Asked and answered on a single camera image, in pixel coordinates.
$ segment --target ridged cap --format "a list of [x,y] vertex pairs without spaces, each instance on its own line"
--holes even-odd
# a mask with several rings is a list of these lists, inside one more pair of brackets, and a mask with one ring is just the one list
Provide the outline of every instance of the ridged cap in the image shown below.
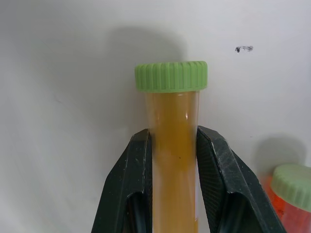
[[198,91],[207,87],[206,62],[167,62],[135,67],[136,88],[143,92]]
[[311,167],[296,164],[276,167],[271,188],[284,201],[311,212]]

